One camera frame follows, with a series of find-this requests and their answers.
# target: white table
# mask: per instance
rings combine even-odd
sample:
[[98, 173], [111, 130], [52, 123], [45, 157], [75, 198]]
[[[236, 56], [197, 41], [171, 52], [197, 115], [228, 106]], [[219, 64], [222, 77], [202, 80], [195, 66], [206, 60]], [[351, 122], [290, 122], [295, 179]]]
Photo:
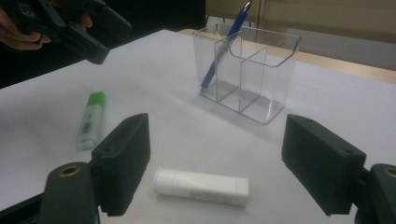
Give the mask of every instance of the white table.
[[[102, 139], [123, 119], [149, 115], [151, 161], [123, 217], [102, 223], [353, 223], [326, 217], [281, 160], [288, 113], [316, 120], [367, 154], [396, 164], [396, 86], [297, 63], [286, 108], [267, 126], [198, 95], [192, 37], [160, 31], [0, 90], [0, 210], [41, 193], [48, 173], [89, 161], [75, 141], [88, 96], [106, 94]], [[158, 195], [158, 167], [246, 177], [247, 207]]]

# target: clear plastic container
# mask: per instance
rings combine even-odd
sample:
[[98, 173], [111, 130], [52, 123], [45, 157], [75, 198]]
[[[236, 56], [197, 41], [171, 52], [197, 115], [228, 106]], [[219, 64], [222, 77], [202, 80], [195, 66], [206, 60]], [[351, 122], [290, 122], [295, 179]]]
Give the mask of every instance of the clear plastic container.
[[217, 23], [193, 34], [200, 94], [262, 124], [285, 106], [301, 38]]

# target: highlighter cap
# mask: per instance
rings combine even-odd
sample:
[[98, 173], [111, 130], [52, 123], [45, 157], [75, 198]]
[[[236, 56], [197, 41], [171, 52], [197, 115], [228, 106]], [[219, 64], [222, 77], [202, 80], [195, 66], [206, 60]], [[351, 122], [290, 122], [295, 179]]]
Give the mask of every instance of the highlighter cap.
[[90, 99], [88, 100], [87, 106], [100, 105], [105, 106], [105, 93], [102, 91], [91, 93]]

